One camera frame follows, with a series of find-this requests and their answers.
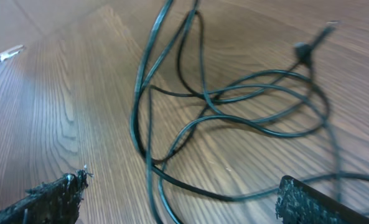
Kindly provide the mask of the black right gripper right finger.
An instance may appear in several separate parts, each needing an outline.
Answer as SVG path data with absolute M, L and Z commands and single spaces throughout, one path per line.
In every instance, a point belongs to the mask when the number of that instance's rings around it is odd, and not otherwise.
M 275 210 L 284 224 L 369 224 L 368 217 L 289 175 L 281 179 Z

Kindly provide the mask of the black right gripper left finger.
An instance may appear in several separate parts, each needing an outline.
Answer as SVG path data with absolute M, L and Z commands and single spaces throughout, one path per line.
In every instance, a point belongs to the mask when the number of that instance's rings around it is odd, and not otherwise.
M 0 224 L 75 224 L 88 188 L 87 178 L 92 177 L 85 166 L 76 173 L 27 189 L 27 196 L 0 210 Z

